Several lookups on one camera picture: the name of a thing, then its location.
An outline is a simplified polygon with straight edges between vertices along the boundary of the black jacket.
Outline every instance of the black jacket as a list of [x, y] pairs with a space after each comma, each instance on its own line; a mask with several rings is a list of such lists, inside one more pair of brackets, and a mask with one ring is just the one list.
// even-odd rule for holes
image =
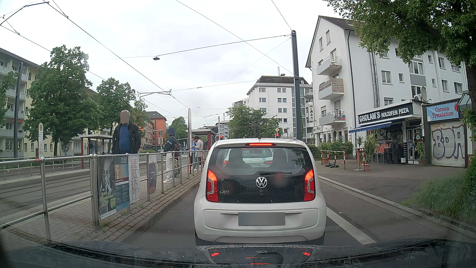
[[[119, 124], [112, 135], [112, 154], [119, 154], [119, 130], [122, 124]], [[130, 134], [130, 149], [129, 154], [137, 154], [140, 149], [140, 132], [136, 124], [129, 122], [128, 125]]]
[[169, 134], [169, 140], [165, 144], [164, 152], [172, 152], [174, 150], [174, 145], [177, 143], [177, 138], [175, 137], [175, 128], [169, 127], [167, 129]]

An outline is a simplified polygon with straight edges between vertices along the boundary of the white lane marking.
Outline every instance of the white lane marking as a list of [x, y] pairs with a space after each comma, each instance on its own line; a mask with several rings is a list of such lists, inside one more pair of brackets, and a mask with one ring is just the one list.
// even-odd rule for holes
[[330, 208], [327, 207], [327, 216], [339, 225], [342, 229], [344, 229], [347, 233], [349, 233], [355, 240], [357, 240], [362, 245], [372, 244], [375, 243], [375, 240], [370, 238], [364, 232], [359, 230], [357, 227], [353, 226], [350, 222], [346, 221], [343, 217], [339, 214], [332, 211]]

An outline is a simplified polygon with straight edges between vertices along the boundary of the red building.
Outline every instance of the red building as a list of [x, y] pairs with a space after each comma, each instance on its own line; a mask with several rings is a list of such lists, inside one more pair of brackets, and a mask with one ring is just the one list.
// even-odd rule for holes
[[147, 112], [147, 115], [152, 124], [151, 136], [153, 149], [157, 148], [160, 150], [167, 142], [165, 140], [165, 122], [167, 119], [156, 111]]

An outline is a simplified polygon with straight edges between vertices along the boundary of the satellite dish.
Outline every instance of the satellite dish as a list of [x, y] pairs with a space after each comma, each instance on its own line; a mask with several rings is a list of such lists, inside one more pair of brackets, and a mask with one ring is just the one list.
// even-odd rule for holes
[[428, 95], [426, 93], [426, 87], [422, 86], [421, 87], [421, 98], [422, 98], [422, 101], [426, 102], [426, 100], [428, 99], [427, 98]]

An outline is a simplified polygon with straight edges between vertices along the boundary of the cloudy sky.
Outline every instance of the cloudy sky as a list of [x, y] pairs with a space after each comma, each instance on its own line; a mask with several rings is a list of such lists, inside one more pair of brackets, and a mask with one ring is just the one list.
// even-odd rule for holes
[[[32, 1], [0, 0], [0, 16]], [[55, 2], [73, 22], [120, 57], [161, 55], [240, 41], [238, 37], [250, 40], [290, 34], [289, 27], [271, 0], [180, 0], [216, 24], [176, 0]], [[317, 17], [337, 15], [322, 0], [274, 0], [274, 3], [297, 32], [299, 74], [310, 83], [311, 72], [304, 66]], [[52, 0], [50, 4], [58, 9]], [[129, 82], [138, 92], [162, 91], [51, 6], [26, 7], [3, 26], [13, 27], [22, 36], [48, 49], [63, 44], [68, 48], [80, 46], [89, 54], [90, 71], [102, 78], [114, 77], [120, 82]], [[3, 39], [1, 48], [37, 64], [49, 60], [48, 51], [15, 33], [0, 28], [0, 34]], [[190, 107], [192, 124], [197, 128], [216, 123], [218, 113], [223, 118], [223, 112], [232, 102], [245, 98], [246, 92], [261, 75], [277, 75], [279, 65], [281, 73], [291, 74], [289, 37], [250, 41], [249, 44], [265, 54], [272, 50], [268, 54], [272, 60], [243, 42], [164, 55], [159, 61], [154, 61], [153, 57], [124, 60], [162, 89], [171, 89], [176, 98], [148, 95], [145, 97], [148, 111], [158, 111], [170, 123], [178, 116], [186, 117]], [[88, 73], [93, 88], [102, 80], [98, 76]], [[233, 82], [242, 83], [211, 86]]]

